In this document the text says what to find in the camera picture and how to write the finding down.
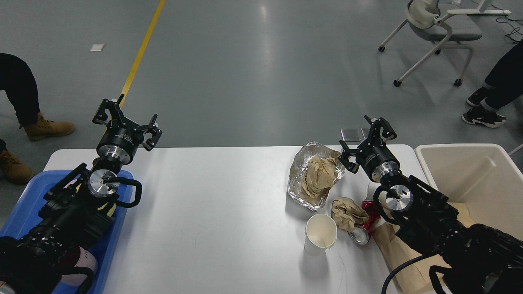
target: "black sneaker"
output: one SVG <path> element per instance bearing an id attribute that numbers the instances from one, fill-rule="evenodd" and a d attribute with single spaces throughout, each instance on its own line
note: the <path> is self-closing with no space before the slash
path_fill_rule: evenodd
<path id="1" fill-rule="evenodd" d="M 471 125 L 484 125 L 489 128 L 499 128 L 507 120 L 506 117 L 488 111 L 483 106 L 472 107 L 461 116 L 461 119 Z"/>
<path id="2" fill-rule="evenodd" d="M 477 107 L 480 105 L 481 101 L 488 97 L 492 90 L 481 87 L 472 93 L 472 95 L 467 98 L 467 104 L 472 107 Z"/>

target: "white office chair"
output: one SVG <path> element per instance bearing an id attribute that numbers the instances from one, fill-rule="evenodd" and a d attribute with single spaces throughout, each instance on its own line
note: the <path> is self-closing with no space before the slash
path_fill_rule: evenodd
<path id="1" fill-rule="evenodd" d="M 386 39 L 381 43 L 378 51 L 385 50 L 385 44 L 389 42 L 392 37 L 408 22 L 411 29 L 420 38 L 434 44 L 423 58 L 414 64 L 405 74 L 397 80 L 394 80 L 394 86 L 399 87 L 401 82 L 407 78 L 415 69 L 417 69 L 425 60 L 432 54 L 438 55 L 441 48 L 449 49 L 468 49 L 469 54 L 463 71 L 458 79 L 454 81 L 454 86 L 461 86 L 463 75 L 467 66 L 469 66 L 472 58 L 473 49 L 468 44 L 462 44 L 463 41 L 474 41 L 481 38 L 480 29 L 471 21 L 467 14 L 479 13 L 477 9 L 452 9 L 453 5 L 439 5 L 439 0 L 411 0 L 407 4 L 405 14 L 407 19 L 404 20 L 399 27 L 397 27 Z M 447 11 L 443 17 L 440 17 L 440 9 Z M 462 15 L 447 23 L 447 20 L 454 15 Z M 455 42 L 455 44 L 446 44 L 447 42 Z"/>

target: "brown paper bag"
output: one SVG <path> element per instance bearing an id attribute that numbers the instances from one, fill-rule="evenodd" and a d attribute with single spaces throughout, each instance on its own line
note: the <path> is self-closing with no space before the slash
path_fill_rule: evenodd
<path id="1" fill-rule="evenodd" d="M 449 204 L 459 211 L 458 220 L 464 226 L 470 227 L 471 225 L 475 224 L 474 220 L 469 215 L 469 210 L 466 204 Z M 376 228 L 372 234 L 391 270 L 395 269 L 405 261 L 420 255 L 418 252 L 408 247 L 405 243 L 403 243 L 403 241 L 400 240 L 400 238 L 395 235 L 399 228 L 400 227 L 397 225 L 386 223 Z M 397 273 L 395 277 L 401 289 L 403 290 L 403 293 L 423 294 L 431 291 L 432 284 L 430 282 L 430 277 L 428 276 L 428 270 L 432 265 L 449 267 L 449 265 L 443 261 L 443 258 L 437 255 L 419 261 Z M 441 280 L 441 276 L 439 277 L 441 284 L 444 285 L 443 281 Z"/>

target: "aluminum foil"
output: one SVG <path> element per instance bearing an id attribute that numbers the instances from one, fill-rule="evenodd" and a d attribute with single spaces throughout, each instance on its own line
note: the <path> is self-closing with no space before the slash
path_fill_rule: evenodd
<path id="1" fill-rule="evenodd" d="M 306 171 L 309 161 L 315 155 L 321 159 L 329 157 L 336 159 L 336 171 L 338 176 L 334 179 L 334 184 L 336 184 L 339 179 L 343 177 L 345 168 L 338 160 L 338 157 L 341 155 L 341 153 L 327 148 L 318 142 L 309 142 L 305 144 L 294 157 L 294 162 L 292 163 L 289 172 L 287 194 L 289 194 L 289 196 L 300 205 L 317 212 L 319 209 L 322 209 L 325 206 L 325 201 L 327 200 L 330 188 L 323 189 L 319 197 L 311 198 L 302 187 L 303 173 Z"/>

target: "white table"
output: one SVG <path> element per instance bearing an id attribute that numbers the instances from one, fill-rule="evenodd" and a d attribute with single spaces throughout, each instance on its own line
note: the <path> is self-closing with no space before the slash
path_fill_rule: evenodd
<path id="1" fill-rule="evenodd" d="M 339 146 L 330 146 L 340 150 Z M 404 174 L 425 180 L 412 148 L 389 145 Z M 143 184 L 127 212 L 104 293 L 379 293 L 389 270 L 376 243 L 345 231 L 325 255 L 303 250 L 312 215 L 286 195 L 300 146 L 139 149 L 124 166 Z M 45 170 L 90 166 L 93 149 L 56 151 Z M 361 202 L 363 171 L 332 199 Z M 394 283 L 388 293 L 398 293 Z"/>

